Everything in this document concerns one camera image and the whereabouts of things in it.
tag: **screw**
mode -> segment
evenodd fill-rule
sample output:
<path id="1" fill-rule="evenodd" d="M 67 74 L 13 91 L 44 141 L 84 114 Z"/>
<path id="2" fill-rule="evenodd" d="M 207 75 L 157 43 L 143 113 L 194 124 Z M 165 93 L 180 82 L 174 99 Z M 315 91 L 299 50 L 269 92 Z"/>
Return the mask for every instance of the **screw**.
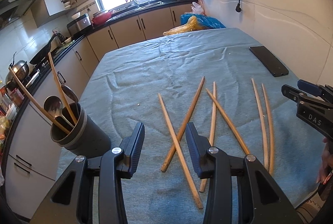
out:
<path id="1" fill-rule="evenodd" d="M 84 156 L 83 155 L 78 155 L 76 158 L 75 158 L 75 161 L 80 163 L 84 160 Z"/>
<path id="2" fill-rule="evenodd" d="M 211 154 L 216 154 L 216 153 L 219 151 L 219 149 L 217 149 L 216 147 L 210 147 L 210 148 L 208 149 L 208 151 L 209 151 Z"/>
<path id="3" fill-rule="evenodd" d="M 253 154 L 248 154 L 246 156 L 246 159 L 250 162 L 253 162 L 254 160 L 256 160 L 256 157 Z"/>
<path id="4" fill-rule="evenodd" d="M 114 154 L 118 154 L 118 153 L 120 153 L 121 151 L 122 151 L 122 149 L 119 148 L 119 147 L 113 148 L 113 149 L 111 150 L 111 152 L 113 152 Z"/>

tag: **chopstick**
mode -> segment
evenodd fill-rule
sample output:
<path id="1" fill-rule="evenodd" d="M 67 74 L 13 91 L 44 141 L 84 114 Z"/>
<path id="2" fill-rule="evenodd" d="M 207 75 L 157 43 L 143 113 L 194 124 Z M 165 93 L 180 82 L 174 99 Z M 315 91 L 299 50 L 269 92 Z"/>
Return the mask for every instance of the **chopstick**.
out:
<path id="1" fill-rule="evenodd" d="M 203 78 L 201 78 L 201 81 L 200 81 L 200 84 L 199 84 L 199 87 L 198 89 L 196 90 L 196 93 L 194 95 L 194 98 L 192 100 L 192 103 L 189 107 L 189 111 L 187 112 L 185 118 L 184 118 L 184 121 L 178 131 L 178 134 L 177 134 L 177 140 L 178 142 L 180 142 L 181 138 L 183 137 L 183 134 L 185 132 L 185 128 L 186 128 L 186 125 L 187 123 L 189 123 L 189 120 L 191 119 L 191 116 L 192 116 L 192 113 L 193 113 L 193 110 L 195 108 L 195 105 L 198 101 L 198 98 L 199 98 L 199 95 L 200 95 L 200 92 L 201 92 L 201 89 L 204 85 L 204 81 L 205 81 L 205 77 L 203 76 Z M 168 155 L 166 156 L 163 164 L 162 164 L 162 167 L 161 167 L 161 172 L 165 172 L 167 170 L 167 168 L 169 167 L 169 164 L 171 162 L 171 159 L 172 157 L 174 156 L 174 153 L 176 152 L 176 148 L 175 148 L 175 145 L 172 144 L 171 146 L 171 149 L 169 150 L 169 153 Z"/>
<path id="2" fill-rule="evenodd" d="M 226 112 L 223 110 L 223 108 L 221 107 L 221 105 L 219 104 L 219 102 L 216 100 L 216 98 L 211 94 L 211 92 L 209 91 L 209 89 L 206 88 L 206 91 L 207 91 L 208 95 L 211 97 L 211 99 L 213 100 L 213 102 L 216 104 L 216 107 L 218 108 L 218 110 L 221 113 L 221 115 L 224 118 L 224 120 L 227 122 L 229 128 L 234 133 L 236 139 L 238 140 L 238 143 L 239 143 L 240 147 L 242 147 L 242 149 L 245 152 L 245 154 L 250 154 L 250 150 L 246 146 L 244 140 L 242 139 L 241 135 L 237 131 L 236 127 L 234 126 L 234 124 L 232 123 L 232 121 L 230 120 L 230 118 L 228 117 L 228 115 L 226 114 Z"/>
<path id="3" fill-rule="evenodd" d="M 213 96 L 216 98 L 216 82 L 213 82 Z M 215 123 L 216 123 L 216 104 L 213 102 L 213 110 L 211 112 L 211 123 L 210 123 L 210 133 L 209 133 L 209 143 L 211 146 L 214 144 L 214 135 L 215 135 Z M 207 179 L 202 179 L 199 192 L 205 192 L 207 184 Z"/>
<path id="4" fill-rule="evenodd" d="M 266 111 L 268 117 L 268 128 L 269 128 L 269 169 L 268 172 L 270 175 L 273 174 L 274 171 L 274 127 L 273 127 L 273 117 L 272 112 L 269 105 L 269 100 L 267 96 L 267 92 L 264 84 L 261 84 L 262 91 L 264 93 Z"/>
<path id="5" fill-rule="evenodd" d="M 67 135 L 70 133 L 65 127 L 63 127 L 59 122 L 55 120 L 44 108 L 40 106 L 40 104 L 37 103 L 35 98 L 28 92 L 28 90 L 23 86 L 21 81 L 19 81 L 18 77 L 14 73 L 13 69 L 9 67 L 9 72 L 13 75 L 14 80 L 19 85 L 19 87 L 22 89 L 22 91 L 25 93 L 25 95 L 30 99 L 31 102 L 34 103 L 34 105 L 59 129 L 61 129 L 63 132 L 65 132 Z"/>
<path id="6" fill-rule="evenodd" d="M 264 167 L 268 171 L 269 169 L 269 163 L 268 163 L 268 143 L 267 143 L 267 134 L 266 134 L 266 128 L 265 128 L 265 122 L 264 122 L 264 115 L 262 113 L 262 107 L 260 103 L 260 98 L 258 95 L 257 87 L 254 83 L 254 79 L 251 78 L 252 85 L 254 89 L 255 98 L 257 100 L 257 106 L 259 111 L 259 118 L 260 118 L 260 124 L 261 124 L 261 131 L 262 131 L 262 144 L 263 144 L 263 150 L 264 150 Z"/>
<path id="7" fill-rule="evenodd" d="M 69 113 L 70 117 L 72 118 L 72 120 L 74 122 L 74 125 L 75 125 L 75 124 L 77 124 L 78 121 L 77 121 L 76 117 L 74 116 L 74 113 L 73 113 L 71 107 L 69 106 L 68 101 L 65 97 L 65 94 L 64 94 L 64 92 L 61 88 L 60 81 L 57 77 L 56 69 L 55 69 L 54 64 L 53 64 L 53 59 L 52 59 L 51 53 L 49 52 L 48 55 L 49 55 L 50 65 L 51 65 L 51 68 L 52 68 L 54 82 L 56 83 L 56 86 L 57 86 L 58 91 L 60 93 L 61 100 L 65 104 L 65 107 L 67 108 L 67 111 L 68 111 L 68 113 Z"/>
<path id="8" fill-rule="evenodd" d="M 186 164 L 186 161 L 185 161 L 185 158 L 184 158 L 184 155 L 183 155 L 183 152 L 181 151 L 181 148 L 180 148 L 180 145 L 179 145 L 179 142 L 177 140 L 177 137 L 176 137 L 176 134 L 174 132 L 174 128 L 171 124 L 171 121 L 170 121 L 170 118 L 169 118 L 169 115 L 168 115 L 168 112 L 164 106 L 164 103 L 163 103 L 163 99 L 162 99 L 162 96 L 160 94 L 158 94 L 158 97 L 159 97 L 159 102 L 161 104 L 161 108 L 162 108 L 162 111 L 163 111 L 163 115 L 164 115 L 164 118 L 165 118 L 165 121 L 166 121 L 166 124 L 169 128 L 169 132 L 171 134 L 171 137 L 172 137 L 172 140 L 174 142 L 174 145 L 175 145 L 175 148 L 176 148 L 176 151 L 177 151 L 177 154 L 178 154 L 178 157 L 179 157 L 179 160 L 180 160 L 180 163 L 181 163 L 181 166 L 184 170 L 184 173 L 185 173 L 185 177 L 187 179 L 187 182 L 189 184 L 189 188 L 192 192 L 192 195 L 193 195 L 193 198 L 194 198 L 194 201 L 195 201 L 195 204 L 197 205 L 197 207 L 199 209 L 203 209 L 204 206 L 201 202 L 201 199 L 200 199 L 200 196 L 199 196 L 199 193 L 198 191 L 196 190 L 196 187 L 195 187 L 195 184 L 194 184 L 194 181 L 193 181 L 193 178 L 191 176 L 191 173 L 189 172 L 189 167 L 187 166 Z"/>

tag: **black smartphone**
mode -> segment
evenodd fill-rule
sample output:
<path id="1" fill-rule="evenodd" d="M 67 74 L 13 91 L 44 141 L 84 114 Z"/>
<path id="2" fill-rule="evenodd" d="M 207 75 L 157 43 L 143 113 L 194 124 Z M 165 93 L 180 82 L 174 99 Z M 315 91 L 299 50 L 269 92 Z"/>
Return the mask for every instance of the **black smartphone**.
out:
<path id="1" fill-rule="evenodd" d="M 252 46 L 250 51 L 262 62 L 272 76 L 279 77 L 289 74 L 288 69 L 266 47 Z"/>

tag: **gray cup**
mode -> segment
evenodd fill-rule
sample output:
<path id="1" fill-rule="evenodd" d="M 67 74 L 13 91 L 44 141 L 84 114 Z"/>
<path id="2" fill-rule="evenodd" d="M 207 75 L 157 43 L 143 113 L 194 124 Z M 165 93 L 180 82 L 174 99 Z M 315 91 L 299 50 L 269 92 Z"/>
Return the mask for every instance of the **gray cup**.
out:
<path id="1" fill-rule="evenodd" d="M 78 118 L 77 124 L 72 129 L 63 118 L 57 117 L 56 120 L 69 130 L 70 133 L 66 135 L 57 126 L 52 124 L 51 139 L 72 153 L 84 155 L 87 158 L 102 156 L 109 151 L 111 149 L 111 141 L 107 134 L 92 121 L 80 104 L 78 104 L 79 116 L 75 103 L 70 104 L 70 107 L 74 116 Z M 74 125 L 66 107 L 63 108 L 63 115 Z"/>

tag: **metal spoon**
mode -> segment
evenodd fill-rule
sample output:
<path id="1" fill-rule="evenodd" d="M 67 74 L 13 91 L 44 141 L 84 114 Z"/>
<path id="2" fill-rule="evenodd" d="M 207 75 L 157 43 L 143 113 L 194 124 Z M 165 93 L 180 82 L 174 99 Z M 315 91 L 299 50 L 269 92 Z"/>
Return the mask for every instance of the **metal spoon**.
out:
<path id="1" fill-rule="evenodd" d="M 76 106 L 76 111 L 79 117 L 79 108 L 78 108 L 78 102 L 79 102 L 79 98 L 76 96 L 75 92 L 68 86 L 66 85 L 61 85 L 61 89 L 63 90 L 63 92 L 68 96 L 69 99 L 73 100 L 75 102 L 75 106 Z"/>
<path id="2" fill-rule="evenodd" d="M 65 117 L 62 115 L 63 104 L 59 97 L 49 96 L 44 102 L 44 109 L 54 118 L 61 117 L 67 122 L 72 128 L 74 125 L 71 124 Z"/>

